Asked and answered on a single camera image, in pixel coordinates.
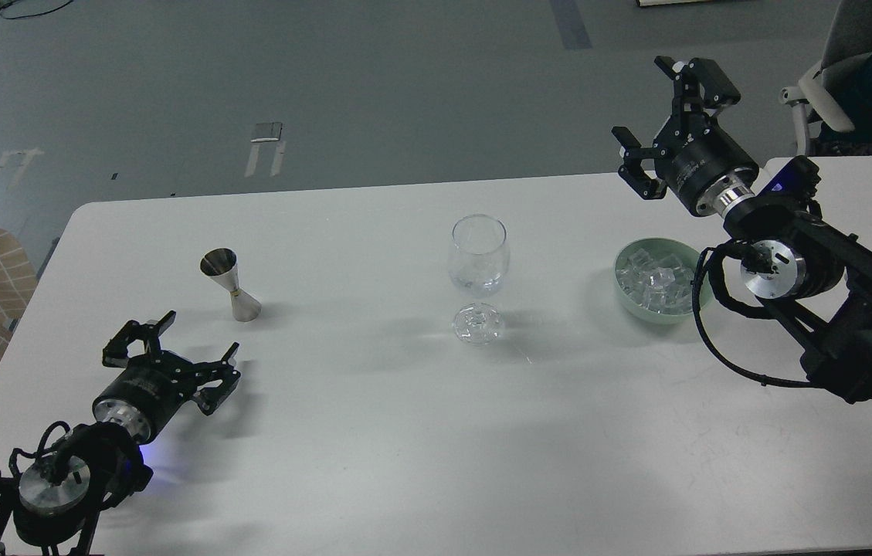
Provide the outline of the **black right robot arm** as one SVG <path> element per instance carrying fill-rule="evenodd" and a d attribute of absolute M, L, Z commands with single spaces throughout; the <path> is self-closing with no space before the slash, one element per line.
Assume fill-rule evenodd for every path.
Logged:
<path fill-rule="evenodd" d="M 759 165 L 721 129 L 718 114 L 741 95 L 712 59 L 654 64 L 673 85 L 670 113 L 650 147 L 612 128 L 619 177 L 641 199 L 668 192 L 694 217 L 718 215 L 728 239 L 698 254 L 692 311 L 704 346 L 763 386 L 821 388 L 849 404 L 872 400 L 872 251 L 822 218 L 819 168 L 791 159 L 759 192 Z M 704 285 L 729 312 L 775 321 L 802 348 L 800 381 L 754 373 L 714 345 L 698 306 Z"/>

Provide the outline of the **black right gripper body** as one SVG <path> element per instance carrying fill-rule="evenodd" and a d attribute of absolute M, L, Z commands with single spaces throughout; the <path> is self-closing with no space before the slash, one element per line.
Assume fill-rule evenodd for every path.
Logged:
<path fill-rule="evenodd" d="M 694 217 L 714 214 L 712 204 L 732 174 L 746 185 L 759 175 L 759 165 L 715 122 L 687 131 L 682 120 L 666 120 L 653 145 L 665 152 L 654 161 L 656 176 Z"/>

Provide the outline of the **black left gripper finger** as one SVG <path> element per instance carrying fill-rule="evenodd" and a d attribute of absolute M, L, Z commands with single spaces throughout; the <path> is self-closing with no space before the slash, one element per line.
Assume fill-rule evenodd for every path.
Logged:
<path fill-rule="evenodd" d="M 148 361 L 159 363 L 161 361 L 160 338 L 161 335 L 174 323 L 177 313 L 169 310 L 160 320 L 140 321 L 129 320 L 118 332 L 105 344 L 101 351 L 101 363 L 107 368 L 125 368 L 128 366 L 130 356 L 128 348 L 135 341 L 141 341 L 144 354 Z"/>
<path fill-rule="evenodd" d="M 203 415 L 213 415 L 235 391 L 241 378 L 235 360 L 239 349 L 239 342 L 234 342 L 219 360 L 192 366 L 192 401 Z"/>

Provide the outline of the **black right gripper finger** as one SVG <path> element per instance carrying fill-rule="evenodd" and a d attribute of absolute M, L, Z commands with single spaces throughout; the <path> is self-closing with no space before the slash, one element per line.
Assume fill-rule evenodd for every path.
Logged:
<path fill-rule="evenodd" d="M 658 140 L 689 140 L 717 126 L 722 110 L 741 101 L 741 93 L 712 59 L 675 60 L 655 56 L 656 67 L 673 84 L 670 116 L 656 136 Z"/>
<path fill-rule="evenodd" d="M 627 127 L 612 127 L 611 133 L 622 148 L 622 163 L 618 174 L 622 180 L 643 200 L 663 199 L 667 186 L 662 178 L 652 178 L 643 168 L 644 161 L 662 161 L 667 149 L 644 147 Z"/>

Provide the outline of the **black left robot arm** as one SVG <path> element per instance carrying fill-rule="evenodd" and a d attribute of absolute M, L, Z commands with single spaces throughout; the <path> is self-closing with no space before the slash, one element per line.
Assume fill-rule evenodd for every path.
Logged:
<path fill-rule="evenodd" d="M 105 344 L 101 362 L 118 376 L 92 404 L 89 425 L 51 423 L 36 449 L 12 450 L 0 472 L 0 555 L 5 529 L 43 555 L 76 541 L 72 555 L 89 555 L 100 515 L 142 492 L 153 478 L 142 449 L 153 443 L 179 409 L 193 402 L 212 415 L 241 378 L 231 344 L 220 359 L 193 362 L 161 346 L 174 323 L 129 320 Z"/>

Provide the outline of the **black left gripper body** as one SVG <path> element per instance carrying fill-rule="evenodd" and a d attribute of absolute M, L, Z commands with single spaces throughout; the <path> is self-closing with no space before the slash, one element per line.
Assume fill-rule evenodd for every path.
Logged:
<path fill-rule="evenodd" d="M 132 357 L 93 401 L 93 418 L 121 426 L 134 443 L 146 446 L 183 405 L 193 402 L 195 364 L 171 351 L 163 351 L 157 364 L 145 354 Z"/>

